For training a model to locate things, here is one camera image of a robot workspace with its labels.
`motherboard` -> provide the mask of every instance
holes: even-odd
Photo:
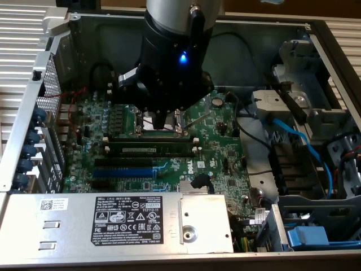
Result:
[[[67,142],[64,193],[207,194],[206,186],[191,186],[206,174],[231,213],[252,213],[234,104],[224,94],[214,91],[169,114],[163,130],[154,130],[151,116],[133,105],[112,104],[97,92],[79,101],[75,113],[79,125]]]

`blue plastic latch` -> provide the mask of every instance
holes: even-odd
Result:
[[[324,227],[298,226],[287,232],[289,244],[293,249],[308,246],[328,246]]]

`ventilation grille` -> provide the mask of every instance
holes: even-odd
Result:
[[[45,94],[44,97],[38,97],[37,104],[45,111],[51,111],[54,118],[58,116],[58,109],[60,106],[60,97],[56,95],[61,94],[58,75],[56,74],[54,59],[50,56],[50,59],[46,66],[46,72],[44,77]]]

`chip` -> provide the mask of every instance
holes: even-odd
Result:
[[[206,119],[205,120],[205,125],[214,125],[213,120],[212,119]]]
[[[236,152],[235,151],[227,151],[227,156],[228,157],[236,157]]]
[[[236,186],[236,180],[229,179],[228,180],[228,186]]]

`green circuit board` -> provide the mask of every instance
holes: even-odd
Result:
[[[223,102],[222,106],[213,106],[212,100],[215,98]],[[190,183],[196,176],[205,173],[212,176],[215,193],[225,195],[229,211],[245,215],[252,213],[250,201],[243,203],[244,197],[249,196],[249,179],[240,162],[243,156],[240,138],[232,133],[233,104],[224,102],[223,94],[214,91],[181,112],[179,119],[182,127],[195,121],[189,128],[184,128],[182,134],[154,130],[143,131],[140,135],[136,117],[140,112],[137,108],[124,104],[110,105],[105,97],[84,100],[78,102],[77,106],[81,112],[78,122],[82,131],[88,126],[89,135],[81,138],[82,145],[77,144],[76,138],[69,139],[65,152],[67,169],[64,193],[182,192],[181,182]],[[138,138],[147,141],[149,137],[159,137],[158,142],[137,141]],[[151,158],[152,166],[158,168],[157,172],[148,177],[95,178],[96,160],[109,159],[106,146],[109,146],[112,158],[124,157],[135,163]],[[159,149],[164,155],[156,153]],[[94,188],[95,179],[98,183],[105,181],[110,185],[102,189]]]

